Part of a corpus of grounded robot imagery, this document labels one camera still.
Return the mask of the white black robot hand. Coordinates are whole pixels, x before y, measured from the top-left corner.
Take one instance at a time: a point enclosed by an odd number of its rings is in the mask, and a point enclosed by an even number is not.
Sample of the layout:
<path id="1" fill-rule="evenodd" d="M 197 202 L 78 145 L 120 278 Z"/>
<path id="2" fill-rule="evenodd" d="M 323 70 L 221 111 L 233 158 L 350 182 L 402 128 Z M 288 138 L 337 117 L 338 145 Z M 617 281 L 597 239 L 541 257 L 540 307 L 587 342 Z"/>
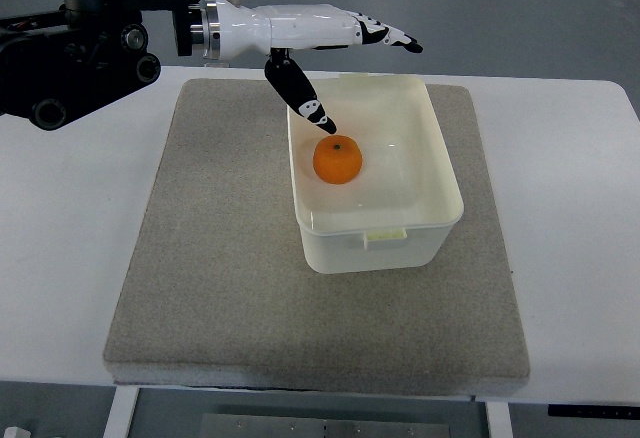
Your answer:
<path id="1" fill-rule="evenodd" d="M 404 31 L 365 14 L 329 4 L 270 5 L 253 9 L 210 0 L 192 12 L 191 49 L 210 60 L 229 61 L 247 51 L 267 56 L 264 73 L 297 115 L 325 133 L 337 126 L 313 85 L 290 57 L 292 50 L 343 49 L 383 44 L 419 54 L 422 46 Z"/>

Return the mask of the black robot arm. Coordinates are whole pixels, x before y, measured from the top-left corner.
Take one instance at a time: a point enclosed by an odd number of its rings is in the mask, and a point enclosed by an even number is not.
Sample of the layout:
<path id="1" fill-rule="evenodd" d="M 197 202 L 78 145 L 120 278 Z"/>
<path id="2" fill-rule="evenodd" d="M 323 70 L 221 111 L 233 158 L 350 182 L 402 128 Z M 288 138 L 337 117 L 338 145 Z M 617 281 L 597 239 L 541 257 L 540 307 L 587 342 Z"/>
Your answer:
<path id="1" fill-rule="evenodd" d="M 153 84 L 145 11 L 168 11 L 176 51 L 193 50 L 199 0 L 64 0 L 1 21 L 1 111 L 52 131 Z"/>

